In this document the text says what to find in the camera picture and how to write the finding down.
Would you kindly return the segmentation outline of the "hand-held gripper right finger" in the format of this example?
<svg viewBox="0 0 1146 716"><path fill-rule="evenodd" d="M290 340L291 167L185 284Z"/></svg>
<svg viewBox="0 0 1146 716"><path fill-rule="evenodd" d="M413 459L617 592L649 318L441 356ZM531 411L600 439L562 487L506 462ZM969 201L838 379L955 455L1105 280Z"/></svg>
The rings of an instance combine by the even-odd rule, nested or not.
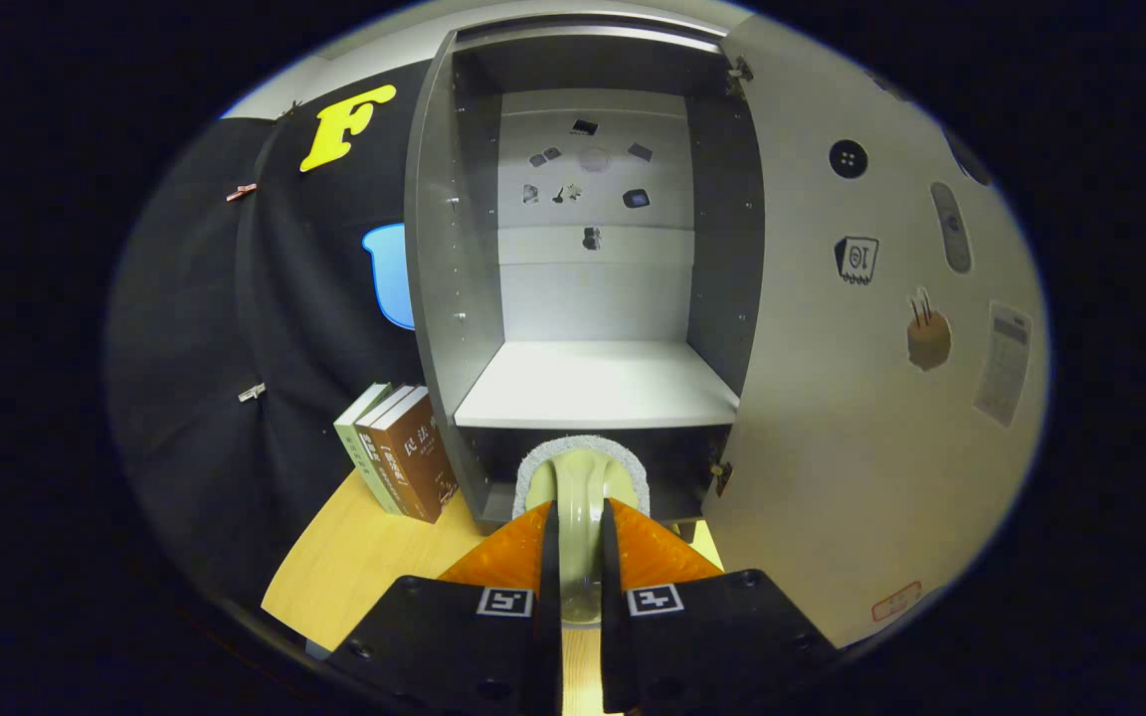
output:
<svg viewBox="0 0 1146 716"><path fill-rule="evenodd" d="M602 702L627 715L786 715L835 646L763 571L719 571L622 499L602 509Z"/></svg>

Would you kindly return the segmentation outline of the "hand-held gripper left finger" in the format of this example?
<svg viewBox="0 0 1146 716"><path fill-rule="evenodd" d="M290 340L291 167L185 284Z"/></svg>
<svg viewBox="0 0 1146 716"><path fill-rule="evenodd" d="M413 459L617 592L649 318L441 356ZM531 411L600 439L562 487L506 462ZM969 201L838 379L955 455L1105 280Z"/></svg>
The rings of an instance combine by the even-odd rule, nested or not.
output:
<svg viewBox="0 0 1146 716"><path fill-rule="evenodd" d="M545 499L441 579L397 579L330 669L385 715L559 715L560 613L558 512Z"/></svg>

